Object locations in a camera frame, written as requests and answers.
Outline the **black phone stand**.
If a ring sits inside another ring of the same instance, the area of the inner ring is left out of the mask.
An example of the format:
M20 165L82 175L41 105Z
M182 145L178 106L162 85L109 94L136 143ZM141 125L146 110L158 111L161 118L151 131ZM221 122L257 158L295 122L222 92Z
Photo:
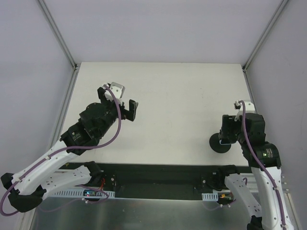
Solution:
M220 130L218 133L214 133L211 135L209 139L209 145L211 149L215 151L216 153L224 154L224 153L227 153L231 149L232 145L220 145L219 140L221 139L229 140L229 136L222 130Z

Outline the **phone blue case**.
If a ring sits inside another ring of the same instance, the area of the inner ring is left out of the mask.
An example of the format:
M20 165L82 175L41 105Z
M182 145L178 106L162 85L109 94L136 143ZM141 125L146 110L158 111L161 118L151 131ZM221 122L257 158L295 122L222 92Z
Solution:
M219 140L220 145L231 145L232 143L228 139Z

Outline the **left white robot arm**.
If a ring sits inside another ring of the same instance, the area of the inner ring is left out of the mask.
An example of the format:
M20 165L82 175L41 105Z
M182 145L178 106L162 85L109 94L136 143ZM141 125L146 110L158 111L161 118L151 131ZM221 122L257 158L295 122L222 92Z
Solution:
M6 192L0 203L8 199L16 212L25 213L62 189L84 184L99 185L102 171L94 161L83 163L63 175L54 176L53 173L85 151L111 144L119 135L121 121L135 120L138 103L129 100L129 108L125 109L121 100L124 91L125 87L115 82L98 88L100 102L89 104L80 113L78 122L69 127L54 146L20 172L1 176Z

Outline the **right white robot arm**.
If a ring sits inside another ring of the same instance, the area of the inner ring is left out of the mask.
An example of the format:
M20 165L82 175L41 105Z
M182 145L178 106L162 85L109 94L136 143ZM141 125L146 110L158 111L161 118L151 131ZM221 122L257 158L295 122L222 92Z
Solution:
M229 189L248 215L249 230L292 230L282 190L281 160L277 147L266 141L263 116L254 113L224 115L219 133L209 144L218 153L238 142L257 183L256 201L235 165L225 165L213 177L212 188Z

